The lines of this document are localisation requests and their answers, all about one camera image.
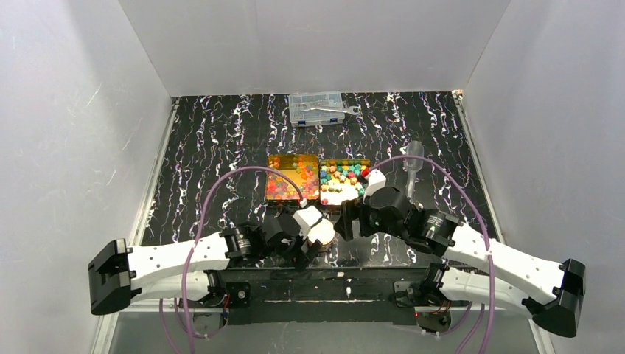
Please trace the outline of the tin of multicolour star candies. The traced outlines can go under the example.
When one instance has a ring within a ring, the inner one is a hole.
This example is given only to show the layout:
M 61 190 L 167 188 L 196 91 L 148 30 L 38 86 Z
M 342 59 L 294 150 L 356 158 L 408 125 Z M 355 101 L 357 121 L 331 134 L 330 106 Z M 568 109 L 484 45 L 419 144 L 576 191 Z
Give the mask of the tin of multicolour star candies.
M 360 176 L 370 166 L 369 159 L 321 160 L 318 175 L 321 208 L 338 211 L 343 201 L 364 196 L 366 182 Z

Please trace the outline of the clear glass jar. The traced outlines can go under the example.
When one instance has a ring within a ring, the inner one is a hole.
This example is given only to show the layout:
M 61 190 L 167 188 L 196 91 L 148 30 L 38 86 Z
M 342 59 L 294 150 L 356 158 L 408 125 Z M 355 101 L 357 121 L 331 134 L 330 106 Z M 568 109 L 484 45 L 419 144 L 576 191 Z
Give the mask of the clear glass jar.
M 322 243 L 319 247 L 318 247 L 318 253 L 325 253 L 327 252 L 329 249 L 331 249 L 334 246 L 334 242 L 331 243 Z

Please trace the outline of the tin of orange gummy candies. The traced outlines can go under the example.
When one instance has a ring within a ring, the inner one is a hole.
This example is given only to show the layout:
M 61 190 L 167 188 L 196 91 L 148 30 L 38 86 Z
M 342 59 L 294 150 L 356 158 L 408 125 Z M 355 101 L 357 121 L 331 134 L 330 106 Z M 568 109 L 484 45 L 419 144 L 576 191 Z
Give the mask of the tin of orange gummy candies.
M 286 179 L 275 173 L 267 173 L 265 202 L 270 207 L 297 206 L 299 193 L 309 203 L 319 201 L 321 194 L 319 159 L 312 154 L 269 155 L 268 167 L 287 176 L 296 188 Z

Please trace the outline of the translucent plastic scoop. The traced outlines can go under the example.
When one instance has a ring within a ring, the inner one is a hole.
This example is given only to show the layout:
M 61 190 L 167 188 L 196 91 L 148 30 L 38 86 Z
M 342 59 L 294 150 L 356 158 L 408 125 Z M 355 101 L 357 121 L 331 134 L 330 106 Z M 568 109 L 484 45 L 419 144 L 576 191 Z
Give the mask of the translucent plastic scoop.
M 417 173 L 422 169 L 423 161 L 421 159 L 416 159 L 416 156 L 424 157 L 425 156 L 425 147 L 424 145 L 416 140 L 412 140 L 408 143 L 405 149 L 405 155 L 409 156 L 409 158 L 404 159 L 404 171 L 407 173 L 407 181 L 405 185 L 405 192 L 407 197 L 411 201 L 415 201 L 415 186 L 417 181 Z

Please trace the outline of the cream round jar lid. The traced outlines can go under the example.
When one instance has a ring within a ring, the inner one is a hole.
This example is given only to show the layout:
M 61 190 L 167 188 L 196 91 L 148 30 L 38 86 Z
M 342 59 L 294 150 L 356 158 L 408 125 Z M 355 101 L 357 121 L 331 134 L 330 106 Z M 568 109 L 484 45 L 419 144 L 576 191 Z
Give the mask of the cream round jar lid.
M 310 229 L 307 240 L 310 244 L 319 242 L 322 246 L 332 244 L 335 240 L 334 224 L 330 220 L 322 218 Z

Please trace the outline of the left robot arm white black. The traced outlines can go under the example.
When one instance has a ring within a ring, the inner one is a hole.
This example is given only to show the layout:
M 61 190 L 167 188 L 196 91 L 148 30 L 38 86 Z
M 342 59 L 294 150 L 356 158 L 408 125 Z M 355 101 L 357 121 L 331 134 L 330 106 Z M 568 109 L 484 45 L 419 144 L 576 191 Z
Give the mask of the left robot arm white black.
M 311 206 L 261 223 L 246 221 L 199 241 L 128 246 L 113 240 L 88 264 L 91 314 L 117 313 L 146 299 L 177 299 L 191 308 L 230 299 L 240 306 L 248 290 L 227 285 L 221 271 L 272 255 L 305 269 L 333 235 L 332 222 Z

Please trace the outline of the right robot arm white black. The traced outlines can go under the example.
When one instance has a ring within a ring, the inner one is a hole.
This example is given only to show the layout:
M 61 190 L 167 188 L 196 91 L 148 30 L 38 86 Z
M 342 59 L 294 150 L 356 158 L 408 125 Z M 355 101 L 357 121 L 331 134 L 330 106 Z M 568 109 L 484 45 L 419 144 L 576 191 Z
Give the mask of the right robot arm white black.
M 335 231 L 344 239 L 385 233 L 424 254 L 463 263 L 474 274 L 432 263 L 423 280 L 394 294 L 409 303 L 494 303 L 514 310 L 549 333 L 573 338 L 578 333 L 585 295 L 583 263 L 562 263 L 523 253 L 483 235 L 458 218 L 437 209 L 418 208 L 394 187 L 366 198 L 343 201 Z

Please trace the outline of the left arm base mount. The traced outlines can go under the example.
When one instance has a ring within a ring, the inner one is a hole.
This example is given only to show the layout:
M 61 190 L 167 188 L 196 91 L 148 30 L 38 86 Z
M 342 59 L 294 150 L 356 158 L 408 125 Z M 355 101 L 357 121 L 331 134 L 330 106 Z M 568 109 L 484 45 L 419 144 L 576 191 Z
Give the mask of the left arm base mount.
M 197 300 L 189 300 L 189 309 L 196 308 L 247 308 L 251 286 L 247 282 L 227 282 L 217 287 L 208 286 Z

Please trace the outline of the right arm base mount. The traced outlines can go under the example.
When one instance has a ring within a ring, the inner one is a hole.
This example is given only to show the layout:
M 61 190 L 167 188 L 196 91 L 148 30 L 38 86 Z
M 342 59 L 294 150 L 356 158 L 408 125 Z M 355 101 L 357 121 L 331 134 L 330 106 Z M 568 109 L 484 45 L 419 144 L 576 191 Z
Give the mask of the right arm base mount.
M 449 300 L 429 282 L 395 282 L 389 300 L 398 308 L 413 309 L 421 331 L 434 336 L 457 330 L 472 307 L 471 302 Z

